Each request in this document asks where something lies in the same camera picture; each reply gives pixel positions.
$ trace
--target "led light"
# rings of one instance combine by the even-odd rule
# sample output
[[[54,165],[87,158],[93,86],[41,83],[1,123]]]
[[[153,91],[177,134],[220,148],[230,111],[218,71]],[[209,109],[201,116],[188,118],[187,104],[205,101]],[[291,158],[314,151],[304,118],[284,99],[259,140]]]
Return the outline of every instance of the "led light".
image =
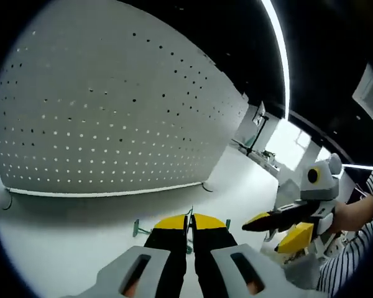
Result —
[[[270,0],[261,0],[262,5],[264,5],[265,10],[269,16],[269,19],[274,29],[276,40],[278,43],[278,49],[280,52],[280,60],[282,61],[283,68],[283,80],[285,83],[285,119],[288,120],[288,113],[290,107],[290,77],[288,72],[288,61],[286,54],[286,44],[283,38],[282,29],[280,28],[280,23],[278,16],[276,15],[275,9]]]
[[[343,167],[345,168],[354,168],[354,169],[369,169],[373,171],[373,166],[361,166],[361,165],[346,165],[343,164]]]

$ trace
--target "white robot part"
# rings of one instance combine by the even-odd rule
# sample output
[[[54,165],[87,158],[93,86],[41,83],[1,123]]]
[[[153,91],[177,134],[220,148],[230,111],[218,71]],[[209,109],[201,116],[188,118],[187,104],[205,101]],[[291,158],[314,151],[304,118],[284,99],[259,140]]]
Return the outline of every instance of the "white robot part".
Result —
[[[333,153],[303,172],[300,197],[304,201],[330,201],[339,193],[339,180],[333,177],[341,171],[340,157]]]
[[[343,164],[340,157],[336,153],[332,153],[326,161],[329,164],[330,173],[332,175],[338,175],[341,172]]]

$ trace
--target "human arm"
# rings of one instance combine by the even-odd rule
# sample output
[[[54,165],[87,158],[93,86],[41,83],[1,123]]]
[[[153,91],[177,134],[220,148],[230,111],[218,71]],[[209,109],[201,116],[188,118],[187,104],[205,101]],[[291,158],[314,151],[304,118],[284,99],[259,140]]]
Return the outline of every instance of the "human arm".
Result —
[[[337,233],[343,231],[358,231],[364,224],[373,218],[373,196],[368,195],[362,200],[345,204],[337,202],[333,223],[329,232]]]

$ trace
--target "light strip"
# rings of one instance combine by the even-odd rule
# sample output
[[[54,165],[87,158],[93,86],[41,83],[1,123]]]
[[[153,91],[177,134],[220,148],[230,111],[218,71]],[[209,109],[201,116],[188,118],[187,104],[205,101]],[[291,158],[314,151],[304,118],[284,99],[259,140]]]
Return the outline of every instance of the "light strip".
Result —
[[[67,193],[67,192],[27,191],[25,189],[18,189],[18,188],[12,188],[12,187],[6,187],[6,189],[9,192],[14,192],[17,194],[28,194],[30,196],[40,196],[40,197],[113,197],[113,196],[126,196],[129,194],[145,194],[147,192],[168,191],[170,189],[194,186],[194,185],[201,184],[201,183],[202,182],[194,182],[194,183],[160,187],[160,188],[141,189],[139,191],[92,192],[92,193],[87,193],[87,194]]]
[[[283,38],[282,29],[280,27],[280,22],[278,16],[276,15],[275,9],[270,0],[261,0],[262,4],[267,11],[269,19],[274,29],[276,40],[278,42],[278,49],[280,52],[280,60],[282,61],[283,68],[283,80],[285,82],[285,119],[288,121],[288,113],[290,107],[290,77],[288,72],[288,61],[286,54],[286,44]]]
[[[343,164],[345,168],[353,168],[353,169],[369,169],[373,171],[373,166],[361,166],[361,165],[348,165],[348,164]]]

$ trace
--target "hole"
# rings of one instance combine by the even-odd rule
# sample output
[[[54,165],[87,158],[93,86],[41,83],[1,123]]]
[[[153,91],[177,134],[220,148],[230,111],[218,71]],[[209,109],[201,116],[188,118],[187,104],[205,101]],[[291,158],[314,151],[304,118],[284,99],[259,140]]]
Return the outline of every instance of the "hole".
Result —
[[[265,287],[259,275],[242,253],[233,253],[231,259],[234,261],[236,267],[241,273],[250,294],[256,295],[264,290]]]

